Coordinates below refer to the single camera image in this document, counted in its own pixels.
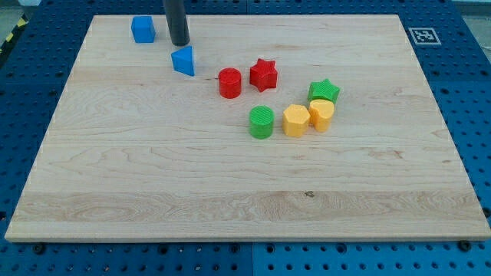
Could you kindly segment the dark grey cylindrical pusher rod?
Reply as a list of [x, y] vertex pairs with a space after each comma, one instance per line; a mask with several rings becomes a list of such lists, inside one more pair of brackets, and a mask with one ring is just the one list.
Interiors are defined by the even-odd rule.
[[163, 0], [170, 39], [176, 46], [189, 44], [189, 29], [183, 0]]

